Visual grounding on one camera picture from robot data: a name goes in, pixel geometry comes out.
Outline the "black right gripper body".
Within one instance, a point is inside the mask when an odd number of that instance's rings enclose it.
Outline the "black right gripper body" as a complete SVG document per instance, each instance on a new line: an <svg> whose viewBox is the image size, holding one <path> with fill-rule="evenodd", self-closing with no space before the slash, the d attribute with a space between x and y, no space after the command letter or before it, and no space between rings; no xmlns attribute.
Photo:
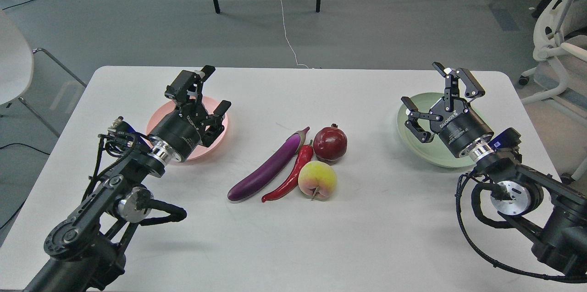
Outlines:
<svg viewBox="0 0 587 292"><path fill-rule="evenodd" d="M439 99L429 110L441 118L430 121L430 129L438 134L443 144L455 158L466 156L465 149L479 139L488 142L494 131L463 99L453 100L453 110L446 111L446 105Z"/></svg>

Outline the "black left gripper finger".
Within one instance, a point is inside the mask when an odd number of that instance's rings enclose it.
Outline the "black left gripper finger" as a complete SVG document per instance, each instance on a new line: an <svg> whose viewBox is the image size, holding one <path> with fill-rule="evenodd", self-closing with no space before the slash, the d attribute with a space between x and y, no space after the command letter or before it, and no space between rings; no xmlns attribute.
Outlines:
<svg viewBox="0 0 587 292"><path fill-rule="evenodd" d="M222 100L214 108L207 106L207 127L226 127L226 113L232 103L228 100Z"/></svg>
<svg viewBox="0 0 587 292"><path fill-rule="evenodd" d="M182 70L167 86L164 96L176 105L200 104L203 99L203 84L215 72L216 67L205 65L199 71Z"/></svg>

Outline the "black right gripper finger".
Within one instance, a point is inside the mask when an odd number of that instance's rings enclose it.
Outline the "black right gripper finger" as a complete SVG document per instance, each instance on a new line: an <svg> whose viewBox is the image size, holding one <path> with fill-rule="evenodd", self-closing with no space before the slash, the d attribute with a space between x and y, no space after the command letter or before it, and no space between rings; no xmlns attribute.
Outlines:
<svg viewBox="0 0 587 292"><path fill-rule="evenodd" d="M475 79L469 69L447 68L440 62L433 62L432 66L445 79L443 103L445 111L454 110L454 101L460 98L459 81L465 85L464 96L468 99L476 99L486 95L485 89Z"/></svg>
<svg viewBox="0 0 587 292"><path fill-rule="evenodd" d="M433 133L422 128L419 124L419 119L424 119L427 121L440 121L441 116L420 112L413 100L411 100L411 98L408 96L402 96L401 100L409 111L407 114L407 120L405 121L407 128L421 143L432 142L434 138Z"/></svg>

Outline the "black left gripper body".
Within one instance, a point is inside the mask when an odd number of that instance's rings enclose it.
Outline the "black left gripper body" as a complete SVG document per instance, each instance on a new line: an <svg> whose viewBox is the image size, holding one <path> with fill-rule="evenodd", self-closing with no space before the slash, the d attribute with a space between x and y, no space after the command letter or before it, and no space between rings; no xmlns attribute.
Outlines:
<svg viewBox="0 0 587 292"><path fill-rule="evenodd" d="M186 162L208 153L219 143L219 128L207 127L207 106L216 107L218 102L203 98L200 104L176 105L169 101L155 111L150 119L150 155L160 162L174 159Z"/></svg>

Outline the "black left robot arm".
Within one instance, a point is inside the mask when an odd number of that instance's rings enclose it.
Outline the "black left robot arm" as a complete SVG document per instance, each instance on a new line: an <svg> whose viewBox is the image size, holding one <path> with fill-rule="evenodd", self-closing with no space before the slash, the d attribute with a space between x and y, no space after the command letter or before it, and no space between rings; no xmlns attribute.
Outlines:
<svg viewBox="0 0 587 292"><path fill-rule="evenodd" d="M211 146L224 131L222 121L231 106L223 100L209 112L203 85L216 69L182 71L164 95L174 102L148 135L135 132L123 118L100 135L100 151L116 161L95 168L80 205L47 236L50 259L25 287L26 292L85 292L104 290L125 272L125 251L139 226L179 222L183 208L153 198L144 185L161 177L171 161L185 162L197 146Z"/></svg>

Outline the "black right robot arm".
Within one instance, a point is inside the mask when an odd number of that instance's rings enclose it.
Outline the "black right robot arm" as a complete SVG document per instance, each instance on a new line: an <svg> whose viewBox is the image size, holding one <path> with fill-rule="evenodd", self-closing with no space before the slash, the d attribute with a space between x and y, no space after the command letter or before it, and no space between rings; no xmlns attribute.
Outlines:
<svg viewBox="0 0 587 292"><path fill-rule="evenodd" d="M421 143L438 136L455 158L468 156L472 171L462 174L455 192L459 227L472 250L493 267L516 275L560 283L586 282L586 196L522 164L521 135L507 128L499 135L472 108L472 100L486 92L471 71L432 64L444 78L445 88L428 111L420 111L408 96L404 125ZM461 216L461 198L467 182L474 181L471 208L476 219L495 229L516 229L532 242L537 261L559 271L540 275L516 269L490 257L474 244Z"/></svg>

